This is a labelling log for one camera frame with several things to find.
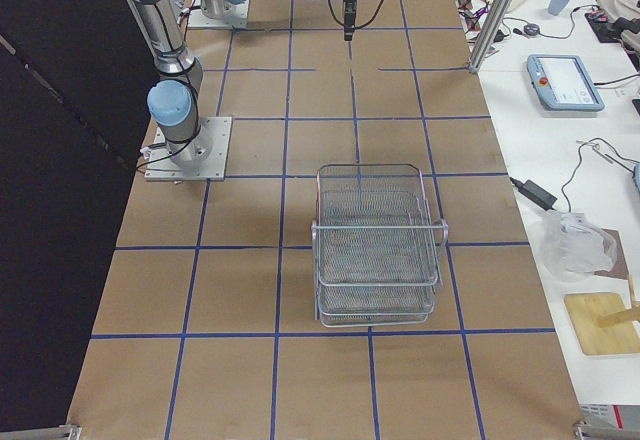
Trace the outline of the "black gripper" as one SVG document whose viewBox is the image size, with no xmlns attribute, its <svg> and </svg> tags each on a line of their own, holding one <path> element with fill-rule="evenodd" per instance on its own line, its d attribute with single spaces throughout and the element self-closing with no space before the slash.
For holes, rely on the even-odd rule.
<svg viewBox="0 0 640 440">
<path fill-rule="evenodd" d="M 352 41 L 354 32 L 356 29 L 356 17 L 357 17 L 357 3 L 356 2 L 344 2 L 343 3 L 343 39 L 345 41 Z"/>
</svg>

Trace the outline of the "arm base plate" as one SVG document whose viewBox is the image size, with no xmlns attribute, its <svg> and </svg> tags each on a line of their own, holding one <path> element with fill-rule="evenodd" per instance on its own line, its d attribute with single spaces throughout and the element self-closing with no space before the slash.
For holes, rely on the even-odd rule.
<svg viewBox="0 0 640 440">
<path fill-rule="evenodd" d="M 190 29 L 244 30 L 247 28 L 250 0 L 231 4 L 226 0 L 192 0 L 188 19 Z"/>
<path fill-rule="evenodd" d="M 229 152 L 233 119 L 201 117 L 199 135 L 178 155 L 177 144 L 167 148 L 164 133 L 156 128 L 154 142 L 159 148 L 150 152 L 149 165 L 143 166 L 147 181 L 223 181 Z"/>
</svg>

